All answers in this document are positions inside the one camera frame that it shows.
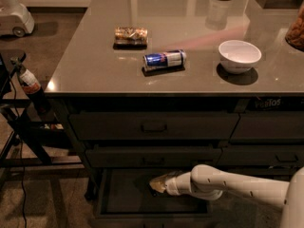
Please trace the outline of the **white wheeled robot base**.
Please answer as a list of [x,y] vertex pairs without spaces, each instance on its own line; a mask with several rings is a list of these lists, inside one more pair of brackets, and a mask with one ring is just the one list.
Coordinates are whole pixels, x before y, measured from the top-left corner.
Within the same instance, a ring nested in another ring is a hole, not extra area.
[[34,20],[18,0],[0,0],[0,35],[24,37],[34,30]]

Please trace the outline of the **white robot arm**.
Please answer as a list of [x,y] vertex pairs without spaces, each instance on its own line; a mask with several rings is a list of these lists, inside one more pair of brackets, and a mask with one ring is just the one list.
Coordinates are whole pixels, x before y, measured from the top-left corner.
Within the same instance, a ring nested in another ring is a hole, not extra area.
[[290,181],[270,180],[221,171],[210,165],[196,165],[189,172],[175,171],[156,177],[150,187],[171,196],[189,195],[217,200],[224,191],[282,210],[279,228],[304,228],[304,168]]

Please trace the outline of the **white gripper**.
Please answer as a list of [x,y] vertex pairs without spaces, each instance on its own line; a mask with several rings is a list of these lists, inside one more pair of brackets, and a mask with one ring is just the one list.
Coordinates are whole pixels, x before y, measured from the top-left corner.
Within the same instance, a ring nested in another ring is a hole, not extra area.
[[177,177],[181,171],[174,171],[152,179],[149,182],[150,187],[159,193],[168,193],[171,196],[180,196],[181,192],[177,186]]

